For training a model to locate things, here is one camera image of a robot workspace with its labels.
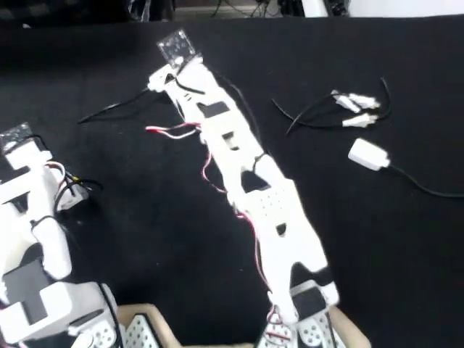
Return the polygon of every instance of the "red and white wire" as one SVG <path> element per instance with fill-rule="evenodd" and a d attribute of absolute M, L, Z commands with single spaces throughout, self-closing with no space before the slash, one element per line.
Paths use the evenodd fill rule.
<path fill-rule="evenodd" d="M 60 162 L 48 161 L 45 163 L 45 166 L 58 169 L 61 172 L 61 177 L 59 178 L 60 185 L 65 181 L 66 178 L 66 169 L 65 166 Z"/>
<path fill-rule="evenodd" d="M 206 162 L 204 163 L 203 168 L 202 168 L 202 178 L 204 180 L 206 180 L 208 183 L 210 183 L 210 185 L 212 187 L 214 187 L 217 192 L 220 192 L 221 194 L 227 194 L 226 190 L 223 190 L 222 188 L 217 187 L 214 183 L 212 183 L 209 180 L 209 178 L 206 175 L 206 168 L 208 168 L 208 166 L 211 164 L 211 159 L 212 159 L 212 154 L 211 154 L 211 151 L 208 150 L 208 157 L 207 157 Z"/>
<path fill-rule="evenodd" d="M 187 133 L 178 135 L 178 136 L 175 136 L 175 135 L 169 133 L 169 131 L 171 131 L 172 129 L 183 128 L 183 127 L 186 127 L 186 126 L 189 126 L 189 125 L 194 125 L 196 127 L 195 127 L 195 129 L 193 129 L 193 130 L 191 130 L 191 131 L 189 131 Z M 192 134 L 195 134 L 198 130 L 199 130 L 199 123 L 194 123 L 194 122 L 184 122 L 184 123 L 181 123 L 180 125 L 175 125 L 173 127 L 159 127 L 157 125 L 148 125 L 148 126 L 145 127 L 145 131 L 147 131 L 147 132 L 162 134 L 163 136 L 167 136 L 168 138 L 171 138 L 171 139 L 174 139 L 174 140 L 187 138 L 188 136 L 191 136 Z"/>
<path fill-rule="evenodd" d="M 258 273 L 260 274 L 260 277 L 261 277 L 262 281 L 267 286 L 267 288 L 270 289 L 268 281 L 266 280 L 266 277 L 264 276 L 264 273 L 262 272 L 262 269 L 261 269 L 261 266 L 260 266 L 260 251 L 259 251 L 260 243 L 259 243 L 258 237 L 256 235 L 256 229 L 254 228 L 254 224 L 253 224 L 252 220 L 250 219 L 250 217 L 244 212 L 238 214 L 237 217 L 239 219 L 248 221 L 248 223 L 252 227 L 253 236 L 254 236 L 254 263 L 256 265 L 256 269 L 257 269 Z"/>

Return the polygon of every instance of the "cable connector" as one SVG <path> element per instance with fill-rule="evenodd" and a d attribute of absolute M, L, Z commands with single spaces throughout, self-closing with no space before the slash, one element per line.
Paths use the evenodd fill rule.
<path fill-rule="evenodd" d="M 381 106 L 381 104 L 373 96 L 363 96 L 360 94 L 350 93 L 348 94 L 348 98 L 363 109 L 378 109 Z"/>
<path fill-rule="evenodd" d="M 361 107 L 353 102 L 346 94 L 342 94 L 337 90 L 331 92 L 332 97 L 335 99 L 335 102 L 344 107 L 345 109 L 353 111 L 355 114 L 361 111 Z"/>
<path fill-rule="evenodd" d="M 347 120 L 343 120 L 341 124 L 343 127 L 361 127 L 366 128 L 368 125 L 373 125 L 378 119 L 377 115 L 369 115 L 368 113 L 354 116 Z"/>
<path fill-rule="evenodd" d="M 380 170 L 390 165 L 388 152 L 362 138 L 356 139 L 348 158 L 371 170 Z"/>

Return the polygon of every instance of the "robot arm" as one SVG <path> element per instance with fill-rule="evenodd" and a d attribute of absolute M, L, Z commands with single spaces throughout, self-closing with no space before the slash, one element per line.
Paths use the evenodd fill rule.
<path fill-rule="evenodd" d="M 326 312 L 339 295 L 294 182 L 265 153 L 235 101 L 218 85 L 182 30 L 160 41 L 158 47 L 168 64 L 150 77 L 148 87 L 165 91 L 185 123 L 201 128 L 201 140 L 222 174 L 228 201 L 253 225 L 269 298 L 280 318 L 293 325 Z M 262 187 L 247 191 L 242 183 L 245 172 L 260 177 Z M 291 269 L 297 263 L 315 281 L 291 293 Z"/>
<path fill-rule="evenodd" d="M 55 163 L 50 162 L 50 152 L 41 151 L 28 136 L 27 124 L 0 135 L 13 169 L 0 184 L 0 301 L 7 306 L 0 311 L 1 335 L 6 343 L 16 344 L 63 331 L 72 336 L 91 332 L 101 338 L 101 331 L 106 332 L 105 342 L 99 345 L 96 338 L 94 343 L 111 347 L 114 323 L 99 285 L 62 281 L 72 271 L 65 231 L 54 218 L 55 197 L 66 189 L 64 168 L 50 165 Z M 59 211 L 88 196 L 79 186 L 73 195 L 67 191 Z M 37 244 L 43 257 L 28 260 L 25 254 Z M 104 290 L 115 307 L 111 291 Z"/>

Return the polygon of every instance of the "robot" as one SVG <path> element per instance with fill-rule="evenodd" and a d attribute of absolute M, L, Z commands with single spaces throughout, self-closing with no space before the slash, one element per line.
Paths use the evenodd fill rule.
<path fill-rule="evenodd" d="M 212 185 L 226 196 L 237 218 L 251 225 L 257 269 L 268 287 L 271 306 L 255 346 L 355 347 L 332 326 L 328 313 L 339 302 L 339 293 L 320 239 L 305 216 L 295 183 L 262 148 L 257 129 L 250 129 L 254 116 L 240 90 L 220 77 L 243 99 L 247 116 L 182 30 L 158 47 L 167 64 L 149 77 L 147 91 L 166 93 L 182 123 L 146 130 L 174 139 L 198 133 L 210 154 L 204 169 L 214 160 L 223 177 L 222 188 Z M 184 134 L 172 133 L 183 129 L 187 129 Z M 66 230 L 54 217 L 88 193 L 75 184 L 78 193 L 71 194 L 65 179 L 73 176 L 51 160 L 47 149 L 39 149 L 36 137 L 26 124 L 1 135 L 4 156 L 14 170 L 13 179 L 0 185 L 1 240 L 7 241 L 0 251 L 4 285 L 0 300 L 7 306 L 0 312 L 0 331 L 5 342 L 16 344 L 66 331 L 78 336 L 76 348 L 135 347 L 135 341 L 131 345 L 124 337 L 133 328 L 126 331 L 117 322 L 116 303 L 107 286 L 63 281 L 72 264 Z M 245 173 L 259 184 L 244 187 Z M 203 177 L 208 180 L 204 170 Z M 17 203 L 25 196 L 27 208 Z M 37 243 L 43 248 L 43 259 L 27 263 L 25 252 Z M 296 264 L 306 268 L 310 279 L 290 289 Z M 369 347 L 366 341 L 356 347 Z"/>

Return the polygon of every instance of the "black cloth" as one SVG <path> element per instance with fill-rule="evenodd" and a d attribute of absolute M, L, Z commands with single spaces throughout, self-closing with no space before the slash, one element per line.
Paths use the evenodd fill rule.
<path fill-rule="evenodd" d="M 268 301 L 249 226 L 200 176 L 197 137 L 154 96 L 77 126 L 144 88 L 164 65 L 156 46 L 183 26 L 210 67 L 252 105 L 265 148 L 295 180 L 325 247 L 340 307 L 374 347 L 460 347 L 464 203 L 347 159 L 362 136 L 442 191 L 464 191 L 464 17 L 281 19 L 19 30 L 0 38 L 0 129 L 28 121 L 75 174 L 104 183 L 95 217 L 70 224 L 120 304 L 156 304 L 183 344 L 254 341 Z M 382 97 L 391 117 L 369 129 L 299 128 L 296 112 L 333 88 Z M 135 117 L 129 115 L 137 111 Z M 220 178 L 212 170 L 211 179 Z M 81 262 L 75 259 L 76 268 Z"/>

